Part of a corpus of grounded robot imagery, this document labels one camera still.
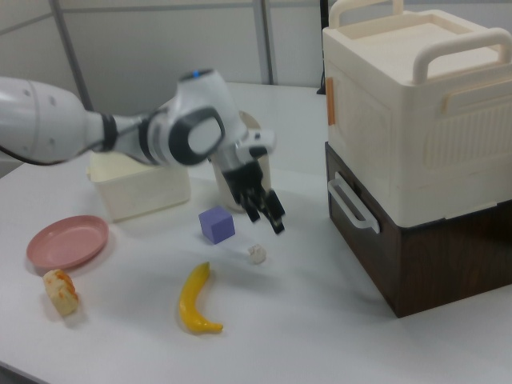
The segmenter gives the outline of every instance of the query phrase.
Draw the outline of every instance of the purple cube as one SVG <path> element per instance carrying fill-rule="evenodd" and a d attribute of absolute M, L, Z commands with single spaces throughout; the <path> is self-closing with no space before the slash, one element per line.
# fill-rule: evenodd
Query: purple cube
<path fill-rule="evenodd" d="M 219 244 L 234 235 L 233 216 L 221 206 L 204 211 L 199 215 L 199 221 L 202 233 L 213 244 Z"/>

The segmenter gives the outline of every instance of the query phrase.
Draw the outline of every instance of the white handle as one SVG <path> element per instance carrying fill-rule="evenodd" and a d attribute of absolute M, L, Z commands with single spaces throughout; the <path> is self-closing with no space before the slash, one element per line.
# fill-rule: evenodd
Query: white handle
<path fill-rule="evenodd" d="M 354 213 L 350 210 L 348 205 L 343 201 L 343 198 L 339 195 L 336 187 L 339 187 L 345 196 L 350 200 L 350 202 L 355 206 L 358 212 L 364 217 L 364 220 L 359 220 L 355 217 Z M 364 203 L 355 192 L 352 191 L 350 186 L 346 183 L 346 181 L 342 178 L 342 176 L 337 172 L 334 179 L 327 183 L 327 189 L 345 215 L 348 217 L 350 222 L 359 229 L 371 228 L 375 231 L 376 234 L 380 232 L 380 226 L 378 225 L 377 219 L 372 213 L 366 208 Z"/>
<path fill-rule="evenodd" d="M 329 28 L 338 28 L 339 17 L 343 12 L 355 10 L 363 6 L 371 6 L 388 0 L 337 0 L 332 6 L 329 13 Z M 403 13 L 403 0 L 393 0 L 393 14 Z"/>
<path fill-rule="evenodd" d="M 500 45 L 497 64 L 512 60 L 512 35 L 502 28 L 491 28 L 484 32 L 469 32 L 444 42 L 436 42 L 421 50 L 414 60 L 413 84 L 422 84 L 428 77 L 429 64 L 434 59 L 465 50 L 476 50 L 485 46 Z"/>

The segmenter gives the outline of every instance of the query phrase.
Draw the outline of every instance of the table surface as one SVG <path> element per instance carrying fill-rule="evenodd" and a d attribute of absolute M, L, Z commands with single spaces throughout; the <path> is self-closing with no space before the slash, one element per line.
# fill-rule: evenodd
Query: table surface
<path fill-rule="evenodd" d="M 512 374 L 512 288 L 397 319 L 329 218 L 325 98 L 314 89 L 230 84 L 241 110 L 275 130 L 272 185 L 286 231 L 235 214 L 213 246 L 198 214 L 219 204 L 214 172 L 190 168 L 186 204 L 110 224 L 99 256 L 69 270 L 81 297 L 60 318 L 26 246 L 79 214 L 107 218 L 87 180 L 89 156 L 23 165 L 0 179 L 0 366 L 49 383 L 497 383 Z M 267 260 L 252 265 L 261 244 Z M 178 296 L 210 261 L 200 297 L 221 334 L 181 325 Z"/>

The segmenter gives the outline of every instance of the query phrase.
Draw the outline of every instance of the yellow banana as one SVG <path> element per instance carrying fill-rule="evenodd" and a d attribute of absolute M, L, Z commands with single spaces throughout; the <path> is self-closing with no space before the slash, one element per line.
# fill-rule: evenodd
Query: yellow banana
<path fill-rule="evenodd" d="M 208 321 L 195 307 L 196 298 L 209 276 L 210 263 L 199 264 L 190 272 L 179 295 L 179 315 L 186 327 L 196 333 L 220 332 L 222 330 L 222 324 Z"/>

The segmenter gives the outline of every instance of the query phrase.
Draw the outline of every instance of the white plastic box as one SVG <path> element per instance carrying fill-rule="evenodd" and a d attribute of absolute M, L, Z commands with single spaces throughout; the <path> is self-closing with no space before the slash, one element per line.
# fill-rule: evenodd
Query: white plastic box
<path fill-rule="evenodd" d="M 87 176 L 114 222 L 190 199 L 190 179 L 183 166 L 146 166 L 124 154 L 92 153 Z"/>
<path fill-rule="evenodd" d="M 445 12 L 340 26 L 384 0 L 339 0 L 323 31 L 329 144 L 395 224 L 512 199 L 512 36 Z"/>

